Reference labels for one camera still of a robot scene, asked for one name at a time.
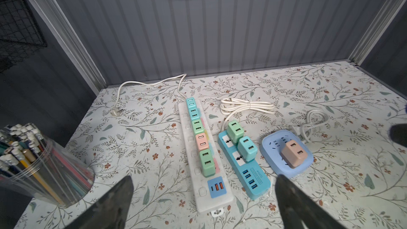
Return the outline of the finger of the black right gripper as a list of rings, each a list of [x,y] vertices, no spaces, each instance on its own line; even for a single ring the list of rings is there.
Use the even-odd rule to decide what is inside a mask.
[[[407,124],[391,126],[389,136],[393,142],[407,147]]]

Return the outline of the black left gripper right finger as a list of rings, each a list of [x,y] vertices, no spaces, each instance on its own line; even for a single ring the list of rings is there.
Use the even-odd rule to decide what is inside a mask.
[[[344,228],[284,175],[277,177],[275,193],[285,229]]]

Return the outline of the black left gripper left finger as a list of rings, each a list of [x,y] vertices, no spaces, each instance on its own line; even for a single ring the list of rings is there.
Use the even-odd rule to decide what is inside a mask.
[[[71,222],[68,229],[123,229],[134,192],[130,176],[125,176],[83,214]]]

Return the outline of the teal power strip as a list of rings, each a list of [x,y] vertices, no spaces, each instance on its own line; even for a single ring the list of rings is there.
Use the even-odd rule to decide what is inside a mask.
[[[245,188],[247,195],[252,200],[256,200],[269,190],[271,182],[257,161],[252,160],[246,162],[239,153],[237,145],[234,145],[228,137],[226,130],[219,133],[218,144],[236,173],[240,183]]]

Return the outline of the brown pink plug cube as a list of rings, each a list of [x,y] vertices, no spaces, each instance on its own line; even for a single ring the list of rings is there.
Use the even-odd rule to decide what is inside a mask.
[[[295,140],[285,143],[281,156],[292,169],[302,165],[308,157],[308,153]]]

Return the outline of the blue square power socket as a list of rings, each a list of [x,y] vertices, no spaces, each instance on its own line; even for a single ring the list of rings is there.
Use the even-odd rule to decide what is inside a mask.
[[[303,149],[308,153],[307,159],[304,163],[294,169],[290,168],[281,156],[285,143],[291,140],[298,142]],[[266,162],[278,175],[284,175],[292,178],[296,175],[303,173],[313,163],[314,157],[312,152],[300,139],[288,130],[280,130],[273,134],[266,136],[261,143],[260,151]]]

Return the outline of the teal plug cube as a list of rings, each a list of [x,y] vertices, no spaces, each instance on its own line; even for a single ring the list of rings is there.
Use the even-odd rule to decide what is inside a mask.
[[[196,108],[196,107],[189,108],[188,112],[189,112],[189,116],[190,116],[191,121],[200,120],[201,116],[200,116],[200,111],[199,111],[198,108]]]
[[[196,101],[193,97],[187,98],[185,101],[188,109],[195,109],[197,107]]]
[[[249,136],[244,136],[238,141],[237,150],[246,162],[254,160],[258,152],[258,148]]]

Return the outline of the white multicolour power strip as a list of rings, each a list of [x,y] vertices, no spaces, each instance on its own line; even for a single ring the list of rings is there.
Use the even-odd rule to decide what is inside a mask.
[[[210,177],[204,177],[202,166],[197,148],[196,136],[192,130],[191,119],[189,116],[186,101],[178,105],[182,134],[185,143],[185,149],[191,173],[191,181],[194,190],[196,208],[199,214],[211,213],[212,217],[218,217],[224,214],[224,209],[234,201],[232,189],[228,182],[222,160],[219,157],[217,145],[210,131],[207,117],[204,109],[198,99],[195,99],[196,105],[200,111],[200,120],[205,127],[205,134],[209,141],[209,149],[212,152],[216,173]]]

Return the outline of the green plug cube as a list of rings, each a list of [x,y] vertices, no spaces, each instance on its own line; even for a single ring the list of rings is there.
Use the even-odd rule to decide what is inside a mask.
[[[238,141],[244,136],[244,129],[237,122],[237,120],[232,120],[227,125],[227,134],[233,144],[237,144]]]
[[[205,127],[203,126],[203,123],[200,119],[193,120],[191,124],[192,130],[194,131],[195,135],[202,134],[205,132]]]
[[[199,152],[200,162],[202,166],[202,173],[204,177],[213,176],[216,173],[216,166],[209,148]]]

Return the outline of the clear cup of pencils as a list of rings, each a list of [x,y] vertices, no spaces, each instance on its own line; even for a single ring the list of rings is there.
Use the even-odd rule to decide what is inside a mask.
[[[92,188],[94,171],[34,124],[1,129],[1,187],[61,207]]]

